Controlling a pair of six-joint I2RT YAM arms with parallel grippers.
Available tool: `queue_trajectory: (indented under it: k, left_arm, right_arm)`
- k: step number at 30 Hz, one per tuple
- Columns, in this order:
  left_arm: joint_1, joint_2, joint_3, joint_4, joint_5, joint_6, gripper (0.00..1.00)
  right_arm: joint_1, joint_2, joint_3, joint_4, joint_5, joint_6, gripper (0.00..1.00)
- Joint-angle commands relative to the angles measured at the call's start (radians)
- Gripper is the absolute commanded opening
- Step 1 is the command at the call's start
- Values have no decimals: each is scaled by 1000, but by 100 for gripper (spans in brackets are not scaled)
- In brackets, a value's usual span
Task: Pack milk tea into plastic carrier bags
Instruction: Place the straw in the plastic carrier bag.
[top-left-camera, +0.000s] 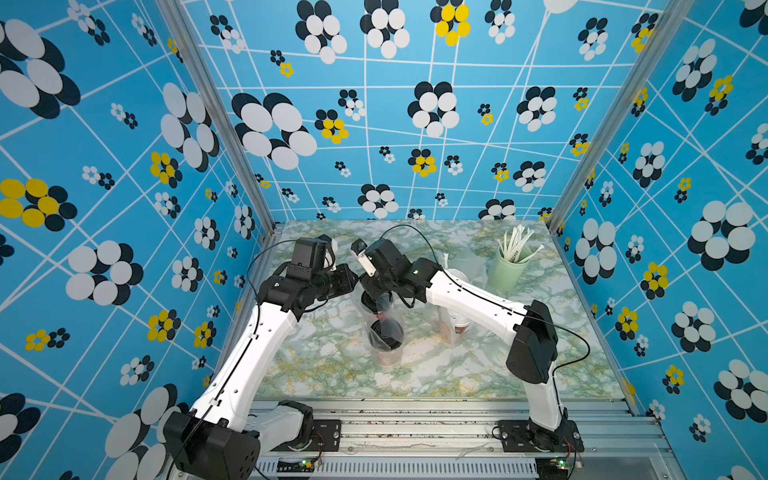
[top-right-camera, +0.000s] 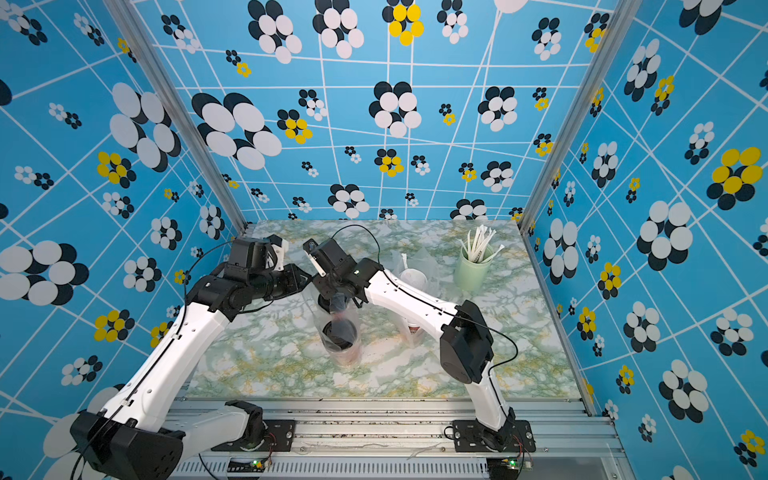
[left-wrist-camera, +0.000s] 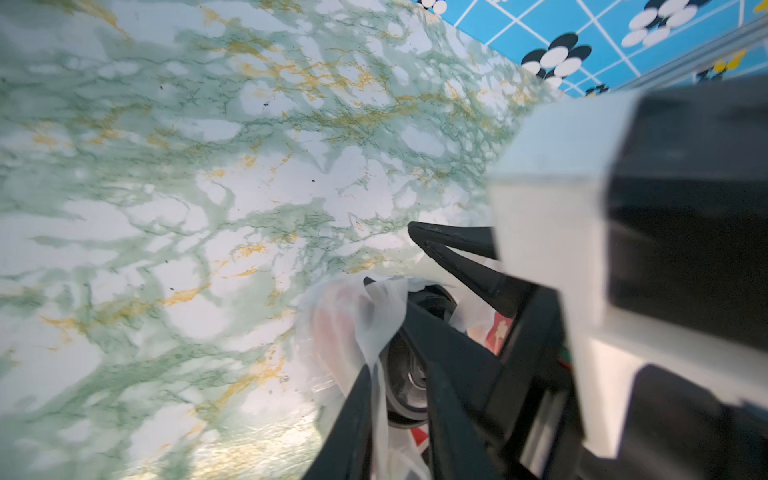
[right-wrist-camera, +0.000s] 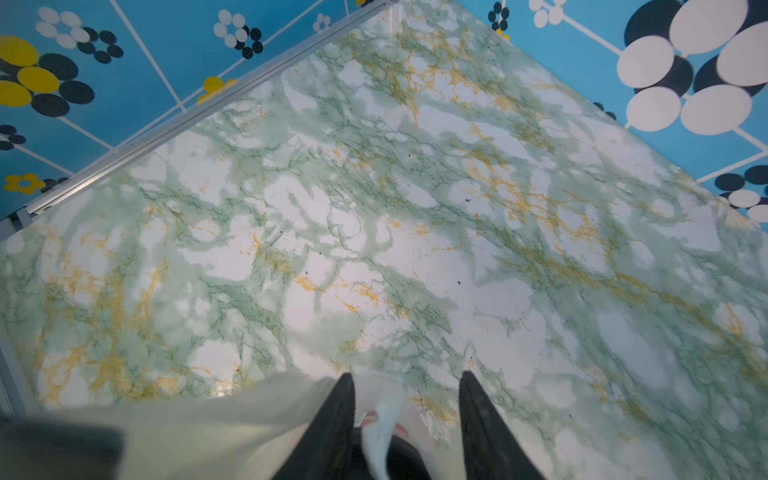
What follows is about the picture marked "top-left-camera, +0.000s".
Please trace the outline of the red cup black lid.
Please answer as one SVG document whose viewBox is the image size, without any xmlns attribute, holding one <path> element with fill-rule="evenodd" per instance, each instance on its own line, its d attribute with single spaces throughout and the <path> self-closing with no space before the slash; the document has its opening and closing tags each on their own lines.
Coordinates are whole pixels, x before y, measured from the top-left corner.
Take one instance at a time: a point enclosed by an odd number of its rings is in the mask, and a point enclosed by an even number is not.
<svg viewBox="0 0 768 480">
<path fill-rule="evenodd" d="M 394 366 L 401 361 L 404 329 L 397 320 L 378 319 L 368 327 L 367 335 L 373 356 L 380 366 Z"/>
<path fill-rule="evenodd" d="M 386 317 L 391 309 L 392 294 L 385 293 L 374 297 L 363 292 L 361 295 L 361 304 L 365 313 L 372 315 L 375 319 L 380 319 Z"/>
</svg>

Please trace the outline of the clear plastic carrier bag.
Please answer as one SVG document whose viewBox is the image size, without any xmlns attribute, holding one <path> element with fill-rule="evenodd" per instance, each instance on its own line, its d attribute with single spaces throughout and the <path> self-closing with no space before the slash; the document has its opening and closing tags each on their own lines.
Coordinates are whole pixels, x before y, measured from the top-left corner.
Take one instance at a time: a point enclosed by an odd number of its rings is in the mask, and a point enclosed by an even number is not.
<svg viewBox="0 0 768 480">
<path fill-rule="evenodd" d="M 410 335 L 409 335 L 408 329 L 406 328 L 406 318 L 404 316 L 405 306 L 402 304 L 402 301 L 401 301 L 401 299 L 399 298 L 398 295 L 392 294 L 392 306 L 391 306 L 391 309 L 389 310 L 388 315 L 386 317 L 380 318 L 380 319 L 386 319 L 386 318 L 395 319 L 395 320 L 397 320 L 403 326 L 403 329 L 404 329 L 404 345 L 403 345 L 403 354 L 402 354 L 401 361 L 399 363 L 395 364 L 394 366 L 382 367 L 382 366 L 380 366 L 377 363 L 376 359 L 373 356 L 373 351 L 372 351 L 371 346 L 369 344 L 368 335 L 367 335 L 368 327 L 374 321 L 376 321 L 378 319 L 375 319 L 372 315 L 367 314 L 367 313 L 365 313 L 363 311 L 363 307 L 362 307 L 362 304 L 361 304 L 361 295 L 362 295 L 363 292 L 364 292 L 364 290 L 363 290 L 362 286 L 360 284 L 358 284 L 356 286 L 355 290 L 354 290 L 354 293 L 353 293 L 353 298 L 354 298 L 354 301 L 355 301 L 355 308 L 356 308 L 357 313 L 359 314 L 360 320 L 362 321 L 362 341 L 363 341 L 363 344 L 367 348 L 367 351 L 370 354 L 370 356 L 372 357 L 373 362 L 379 368 L 381 368 L 381 369 L 392 369 L 392 368 L 395 368 L 395 367 L 397 367 L 398 365 L 400 365 L 403 362 L 403 358 L 404 358 L 405 351 L 406 351 L 406 346 L 408 345 L 409 340 L 410 340 Z"/>
<path fill-rule="evenodd" d="M 470 257 L 473 256 L 473 254 L 469 250 L 463 251 L 463 254 L 464 254 L 464 257 L 458 260 L 458 268 L 456 268 L 456 266 L 451 263 L 451 260 L 449 257 L 448 269 L 460 270 L 468 277 L 468 283 L 471 283 L 472 285 L 475 285 L 478 287 L 484 287 L 487 282 L 486 273 L 480 269 L 480 266 L 478 264 L 475 264 L 473 261 L 470 261 L 468 259 L 467 255 L 469 255 Z"/>
</svg>

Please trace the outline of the red cup white lid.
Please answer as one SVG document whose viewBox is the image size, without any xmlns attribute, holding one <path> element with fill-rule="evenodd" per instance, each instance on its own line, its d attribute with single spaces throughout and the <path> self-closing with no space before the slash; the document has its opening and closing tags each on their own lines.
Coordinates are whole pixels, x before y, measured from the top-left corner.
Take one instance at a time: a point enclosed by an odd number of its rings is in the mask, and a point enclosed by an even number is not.
<svg viewBox="0 0 768 480">
<path fill-rule="evenodd" d="M 444 307 L 438 308 L 440 334 L 443 342 L 455 346 L 461 341 L 471 321 Z"/>
<path fill-rule="evenodd" d="M 468 277 L 463 272 L 461 272 L 460 270 L 457 270 L 457 269 L 447 269 L 446 272 L 447 272 L 447 274 L 449 276 L 451 276 L 455 280 L 459 280 L 459 281 L 462 281 L 462 282 L 468 282 Z"/>
</svg>

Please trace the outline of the red cup white lid front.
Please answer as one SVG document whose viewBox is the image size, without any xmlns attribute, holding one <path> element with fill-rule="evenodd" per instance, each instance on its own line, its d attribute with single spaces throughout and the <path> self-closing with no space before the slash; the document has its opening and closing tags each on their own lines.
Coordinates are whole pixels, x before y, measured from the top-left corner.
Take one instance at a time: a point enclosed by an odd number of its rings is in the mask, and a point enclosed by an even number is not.
<svg viewBox="0 0 768 480">
<path fill-rule="evenodd" d="M 459 280 L 459 281 L 462 281 L 462 282 L 468 282 L 468 277 L 463 272 L 461 272 L 460 270 L 457 270 L 457 269 L 447 269 L 446 272 L 447 272 L 447 274 L 449 276 L 451 276 L 455 280 Z"/>
</svg>

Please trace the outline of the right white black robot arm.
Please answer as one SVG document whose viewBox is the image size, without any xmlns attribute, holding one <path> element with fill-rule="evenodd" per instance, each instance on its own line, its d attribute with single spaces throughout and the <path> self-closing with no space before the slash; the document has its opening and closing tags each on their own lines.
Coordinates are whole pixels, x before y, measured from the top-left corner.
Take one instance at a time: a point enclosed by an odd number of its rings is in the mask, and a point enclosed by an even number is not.
<svg viewBox="0 0 768 480">
<path fill-rule="evenodd" d="M 529 441 L 542 451 L 566 447 L 582 452 L 576 424 L 557 393 L 554 370 L 558 336 L 548 307 L 533 300 L 525 305 L 490 294 L 439 264 L 420 258 L 376 260 L 362 253 L 360 283 L 374 300 L 387 293 L 444 308 L 489 330 L 509 347 L 506 366 L 522 381 L 526 394 Z"/>
</svg>

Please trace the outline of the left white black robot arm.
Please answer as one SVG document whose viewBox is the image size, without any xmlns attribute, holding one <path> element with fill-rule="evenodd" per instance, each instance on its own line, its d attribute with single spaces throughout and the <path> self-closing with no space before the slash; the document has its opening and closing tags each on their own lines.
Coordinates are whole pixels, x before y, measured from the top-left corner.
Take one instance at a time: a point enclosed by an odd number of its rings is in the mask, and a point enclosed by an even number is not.
<svg viewBox="0 0 768 480">
<path fill-rule="evenodd" d="M 172 459 L 169 479 L 247 479 L 262 453 L 281 445 L 303 447 L 313 437 L 310 406 L 284 400 L 251 419 L 251 404 L 285 339 L 306 313 L 353 292 L 357 278 L 337 264 L 327 235 L 292 241 L 293 254 L 255 288 L 247 324 L 214 376 L 186 413 L 164 425 Z"/>
</svg>

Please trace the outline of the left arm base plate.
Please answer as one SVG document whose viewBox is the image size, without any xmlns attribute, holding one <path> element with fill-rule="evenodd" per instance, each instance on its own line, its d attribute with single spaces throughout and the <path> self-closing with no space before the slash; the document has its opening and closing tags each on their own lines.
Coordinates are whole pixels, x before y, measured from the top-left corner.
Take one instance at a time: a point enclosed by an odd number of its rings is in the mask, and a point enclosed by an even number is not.
<svg viewBox="0 0 768 480">
<path fill-rule="evenodd" d="M 303 420 L 295 436 L 277 424 L 260 433 L 262 452 L 337 452 L 340 447 L 342 422 L 339 419 Z"/>
</svg>

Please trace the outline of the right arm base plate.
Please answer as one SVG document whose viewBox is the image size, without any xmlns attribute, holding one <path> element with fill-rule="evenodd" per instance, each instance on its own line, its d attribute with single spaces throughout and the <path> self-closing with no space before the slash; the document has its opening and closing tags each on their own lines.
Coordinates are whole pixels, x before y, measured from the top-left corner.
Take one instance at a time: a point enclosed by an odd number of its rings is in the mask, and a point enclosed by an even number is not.
<svg viewBox="0 0 768 480">
<path fill-rule="evenodd" d="M 576 423 L 565 419 L 554 431 L 529 420 L 500 420 L 492 434 L 504 452 L 582 453 L 583 439 Z"/>
</svg>

